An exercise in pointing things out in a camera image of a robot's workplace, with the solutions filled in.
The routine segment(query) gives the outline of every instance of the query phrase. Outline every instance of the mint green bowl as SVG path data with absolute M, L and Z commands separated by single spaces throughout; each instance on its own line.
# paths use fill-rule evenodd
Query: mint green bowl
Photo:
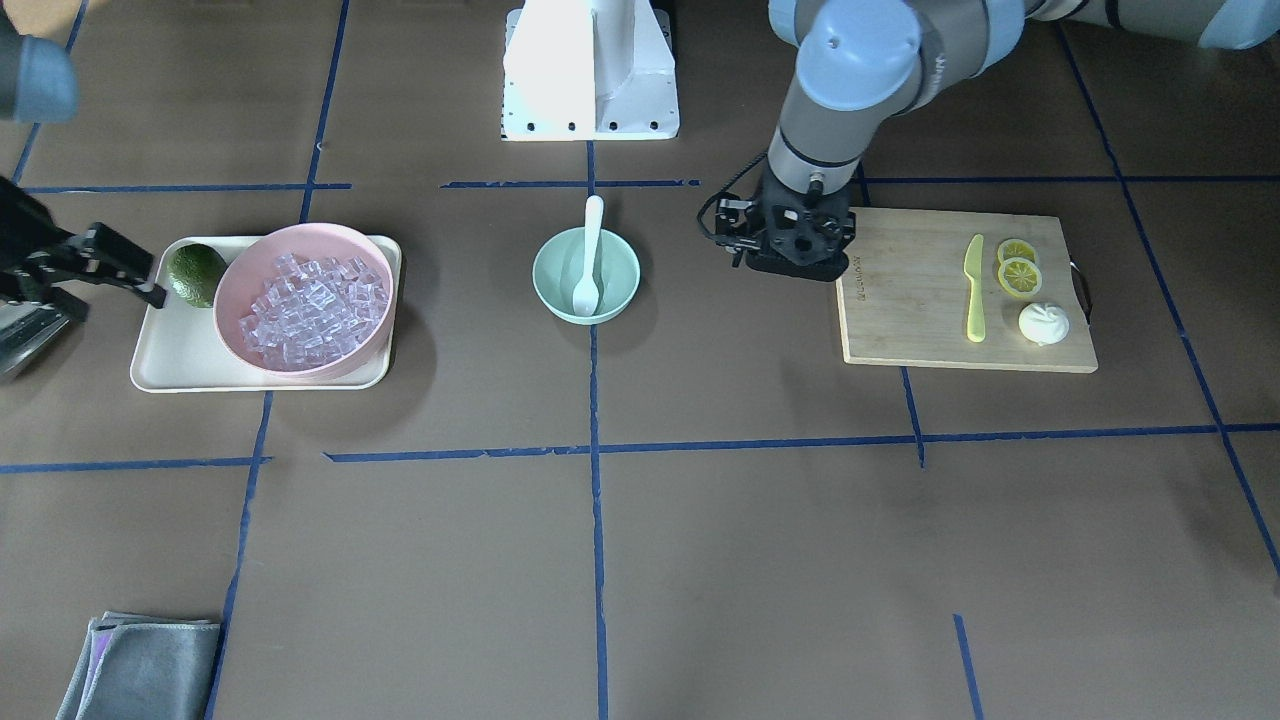
M 598 325 L 617 316 L 635 297 L 640 287 L 640 260 L 627 241 L 602 229 L 595 260 L 600 305 L 595 315 L 577 315 L 573 313 L 573 286 L 582 279 L 585 245 L 582 228 L 570 228 L 548 240 L 534 258 L 534 290 L 557 318 L 575 325 Z

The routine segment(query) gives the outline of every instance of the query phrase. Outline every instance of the bowl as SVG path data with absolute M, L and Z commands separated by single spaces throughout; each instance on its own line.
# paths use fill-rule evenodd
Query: bowl
M 369 338 L 338 360 L 307 370 L 269 370 L 262 366 L 261 355 L 244 346 L 239 320 L 250 314 L 250 305 L 262 295 L 264 281 L 279 275 L 275 269 L 275 259 L 289 252 L 305 260 L 337 258 L 338 261 L 343 261 L 360 258 L 381 277 L 388 296 L 387 310 Z M 396 316 L 396 277 L 392 275 L 390 263 L 387 261 L 383 251 L 362 233 L 330 223 L 305 223 L 273 232 L 244 249 L 232 261 L 214 295 L 214 323 L 223 346 L 241 361 L 257 370 L 278 378 L 330 380 L 367 363 L 387 342 Z
M 596 325 L 617 316 L 635 297 L 640 287 L 640 260 L 627 241 L 602 229 L 595 261 L 600 304 L 594 315 L 573 313 L 573 286 L 582 279 L 582 251 L 586 246 L 582 231 L 570 228 L 543 245 L 534 258 L 534 290 L 557 318 L 575 325 Z

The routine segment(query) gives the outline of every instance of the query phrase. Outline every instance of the tray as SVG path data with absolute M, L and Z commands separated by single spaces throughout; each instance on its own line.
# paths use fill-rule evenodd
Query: tray
M 216 250 L 228 263 L 261 236 L 238 237 L 187 237 L 170 245 L 156 265 L 155 278 L 164 284 L 173 252 L 183 245 L 202 242 Z M 401 249 L 389 237 L 371 234 L 369 240 L 387 255 L 399 292 Z M 365 389 L 387 375 L 392 360 L 392 338 L 369 361 L 351 373 L 310 383 L 287 380 L 265 372 L 246 368 L 230 354 L 214 328 L 211 309 L 192 307 L 170 295 L 164 310 L 147 307 L 142 318 L 142 332 L 129 364 L 129 379 L 143 392 L 244 392 L 264 389 Z
M 986 236 L 983 342 L 965 337 L 964 254 L 975 233 Z M 1030 242 L 1039 255 L 1043 287 L 1034 301 L 1061 305 L 1071 322 L 1057 345 L 1039 347 L 1023 337 L 1018 314 L 1028 301 L 1014 299 L 996 282 L 996 247 L 1010 237 Z M 859 208 L 858 237 L 846 254 L 849 269 L 836 284 L 845 363 L 1041 373 L 1098 369 L 1057 218 Z

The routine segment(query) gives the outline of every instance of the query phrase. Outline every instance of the bowl of ice cubes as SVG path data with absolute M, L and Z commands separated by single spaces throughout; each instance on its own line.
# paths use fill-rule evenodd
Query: bowl of ice cubes
M 227 268 L 214 296 L 232 355 L 282 378 L 329 380 L 387 342 L 396 278 L 362 233 L 329 223 L 273 232 Z

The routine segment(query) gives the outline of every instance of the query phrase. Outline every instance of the light blue joint cap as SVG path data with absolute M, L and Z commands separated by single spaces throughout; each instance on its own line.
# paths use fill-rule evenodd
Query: light blue joint cap
M 23 37 L 13 119 L 63 123 L 74 118 L 78 108 L 79 85 L 67 51 L 44 37 Z
M 796 0 L 769 0 L 769 24 L 773 35 L 800 47 L 796 40 Z
M 975 74 L 982 74 L 1014 51 L 1023 37 L 1025 12 L 1023 0 L 987 0 L 987 59 Z
M 829 0 L 800 44 L 796 79 L 831 110 L 873 108 L 920 59 L 920 23 L 902 0 Z
M 1280 0 L 1226 0 L 1201 35 L 1201 47 L 1247 50 L 1280 29 Z

